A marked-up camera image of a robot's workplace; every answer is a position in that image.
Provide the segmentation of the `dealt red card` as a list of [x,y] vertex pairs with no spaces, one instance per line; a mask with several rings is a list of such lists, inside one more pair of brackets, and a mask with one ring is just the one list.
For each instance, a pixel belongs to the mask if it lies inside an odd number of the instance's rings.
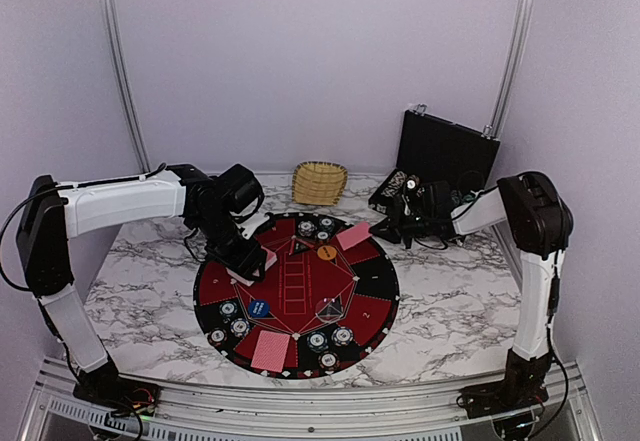
[[271,372],[284,368],[290,336],[284,333],[261,331],[252,355],[251,367]]
[[354,226],[341,230],[336,236],[337,245],[343,250],[348,251],[359,244],[367,241],[371,237],[370,225],[362,222]]

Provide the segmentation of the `black triangular all-in marker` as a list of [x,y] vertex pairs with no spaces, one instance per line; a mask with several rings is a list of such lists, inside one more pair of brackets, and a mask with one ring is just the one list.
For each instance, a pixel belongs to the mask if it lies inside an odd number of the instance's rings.
[[290,251],[289,251],[289,255],[290,256],[295,256],[298,254],[302,254],[304,252],[310,251],[313,249],[313,245],[303,242],[301,240],[293,240],[291,242],[291,246],[290,246]]

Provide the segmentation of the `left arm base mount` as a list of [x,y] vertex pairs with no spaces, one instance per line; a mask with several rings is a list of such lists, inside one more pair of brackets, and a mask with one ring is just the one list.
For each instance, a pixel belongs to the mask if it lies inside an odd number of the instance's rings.
[[142,437],[147,429],[144,416],[152,415],[160,395],[157,384],[115,378],[89,383],[77,382],[73,395],[107,409],[103,424]]

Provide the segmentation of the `green blue chip stack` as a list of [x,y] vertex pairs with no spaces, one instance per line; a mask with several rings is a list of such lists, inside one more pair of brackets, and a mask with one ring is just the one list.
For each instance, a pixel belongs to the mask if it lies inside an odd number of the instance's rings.
[[319,219],[319,229],[322,231],[330,232],[334,229],[335,223],[332,218],[323,217]]
[[238,306],[236,302],[231,300],[222,302],[218,309],[224,323],[228,323],[233,320],[238,313]]
[[308,335],[307,347],[314,353],[321,353],[328,349],[328,338],[323,332],[312,332]]

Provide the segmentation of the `red black chip stack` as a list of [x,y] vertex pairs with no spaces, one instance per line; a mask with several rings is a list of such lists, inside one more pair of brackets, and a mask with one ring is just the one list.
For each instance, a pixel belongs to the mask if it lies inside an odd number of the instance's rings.
[[207,340],[214,347],[223,345],[227,340],[227,333],[224,329],[215,328],[207,334]]
[[333,371],[339,366],[339,357],[331,351],[323,352],[318,357],[318,363],[322,370]]
[[320,243],[327,243],[331,239],[331,234],[328,231],[320,230],[316,233],[316,239]]

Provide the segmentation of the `blue small blind button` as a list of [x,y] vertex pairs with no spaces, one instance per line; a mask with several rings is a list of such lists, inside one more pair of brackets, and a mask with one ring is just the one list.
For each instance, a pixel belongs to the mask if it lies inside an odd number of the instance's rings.
[[249,303],[248,315],[253,319],[264,319],[270,316],[270,305],[264,299],[254,299]]

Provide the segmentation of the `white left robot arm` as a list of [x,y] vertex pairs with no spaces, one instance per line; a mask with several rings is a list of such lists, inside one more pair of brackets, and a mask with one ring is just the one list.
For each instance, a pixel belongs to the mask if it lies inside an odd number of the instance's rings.
[[251,228],[249,205],[260,207],[263,189],[236,164],[209,176],[189,164],[111,180],[58,183],[37,178],[21,207],[16,245],[26,286],[52,332],[78,367],[86,387],[106,406],[125,399],[126,384],[89,320],[71,270],[68,242],[84,234],[152,218],[182,218],[205,236],[206,257],[240,277],[261,282],[267,253]]

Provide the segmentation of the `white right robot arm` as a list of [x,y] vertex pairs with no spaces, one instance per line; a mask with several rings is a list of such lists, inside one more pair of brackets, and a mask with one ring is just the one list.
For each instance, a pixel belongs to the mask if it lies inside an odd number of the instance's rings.
[[515,409],[534,392],[536,376],[553,362],[552,327],[573,216],[548,176],[527,171],[503,177],[492,188],[455,195],[446,181],[423,182],[395,170],[371,195],[371,209],[384,215],[370,232],[406,248],[428,237],[443,244],[507,223],[519,251],[521,308],[505,372],[495,399]]

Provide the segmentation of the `clear round dealer button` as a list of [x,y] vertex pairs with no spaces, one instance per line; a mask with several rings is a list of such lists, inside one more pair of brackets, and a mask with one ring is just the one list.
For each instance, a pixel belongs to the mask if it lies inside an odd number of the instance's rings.
[[318,301],[315,307],[316,317],[323,323],[333,323],[344,315],[341,297],[327,297]]

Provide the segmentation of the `orange big blind button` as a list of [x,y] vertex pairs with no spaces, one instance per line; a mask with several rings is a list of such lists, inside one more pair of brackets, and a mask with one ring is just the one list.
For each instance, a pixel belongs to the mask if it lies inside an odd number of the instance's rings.
[[317,255],[324,261],[331,261],[337,256],[337,249],[332,245],[322,245],[317,249]]

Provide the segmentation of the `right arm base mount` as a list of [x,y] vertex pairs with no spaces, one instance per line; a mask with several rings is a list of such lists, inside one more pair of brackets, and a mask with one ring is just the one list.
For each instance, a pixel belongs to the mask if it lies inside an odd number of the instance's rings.
[[549,399],[545,387],[534,388],[516,400],[508,400],[500,381],[463,388],[456,404],[469,419],[491,416],[493,430],[501,440],[525,440],[544,415]]

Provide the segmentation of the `red playing card deck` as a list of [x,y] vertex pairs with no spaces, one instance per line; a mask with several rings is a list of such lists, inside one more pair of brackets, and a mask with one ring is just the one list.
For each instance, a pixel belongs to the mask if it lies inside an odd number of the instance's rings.
[[271,251],[270,249],[263,248],[263,251],[266,253],[266,259],[264,265],[262,267],[257,268],[250,276],[250,278],[245,278],[240,276],[239,274],[231,271],[229,268],[226,269],[227,274],[231,277],[232,283],[241,283],[245,286],[251,287],[257,282],[262,282],[266,277],[267,271],[275,264],[277,261],[277,255]]

